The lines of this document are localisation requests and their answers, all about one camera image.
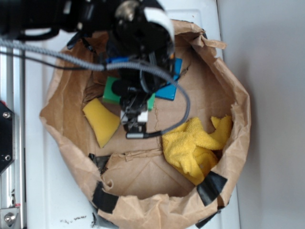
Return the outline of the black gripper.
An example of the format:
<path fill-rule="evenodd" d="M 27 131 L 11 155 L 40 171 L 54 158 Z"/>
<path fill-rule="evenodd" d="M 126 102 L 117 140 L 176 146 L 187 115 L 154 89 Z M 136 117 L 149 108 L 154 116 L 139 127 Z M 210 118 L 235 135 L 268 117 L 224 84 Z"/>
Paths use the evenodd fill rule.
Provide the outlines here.
<path fill-rule="evenodd" d="M 156 0 L 108 0 L 106 45 L 113 62 L 149 64 L 173 73 L 174 29 Z M 120 79 L 112 85 L 117 95 L 152 95 L 167 80 L 143 69 L 119 68 Z"/>

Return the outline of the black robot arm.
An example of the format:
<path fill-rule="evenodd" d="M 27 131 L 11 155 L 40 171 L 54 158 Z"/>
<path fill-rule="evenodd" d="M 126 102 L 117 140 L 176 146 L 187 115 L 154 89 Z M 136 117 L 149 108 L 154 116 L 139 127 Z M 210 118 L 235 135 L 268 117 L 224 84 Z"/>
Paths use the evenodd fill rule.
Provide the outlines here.
<path fill-rule="evenodd" d="M 75 39 L 108 32 L 108 59 L 89 63 L 29 45 L 60 31 L 75 33 Z M 136 92 L 151 94 L 173 81 L 174 28 L 156 0 L 3 0 L 0 44 L 56 57 L 83 69 L 120 70 Z"/>

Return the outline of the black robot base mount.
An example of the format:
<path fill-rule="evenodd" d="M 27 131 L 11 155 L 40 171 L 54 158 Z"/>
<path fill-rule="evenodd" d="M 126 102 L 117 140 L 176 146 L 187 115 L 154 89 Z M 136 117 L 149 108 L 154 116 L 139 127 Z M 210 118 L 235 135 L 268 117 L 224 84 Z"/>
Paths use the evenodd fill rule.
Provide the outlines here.
<path fill-rule="evenodd" d="M 14 162 L 14 113 L 0 101 L 0 175 Z"/>

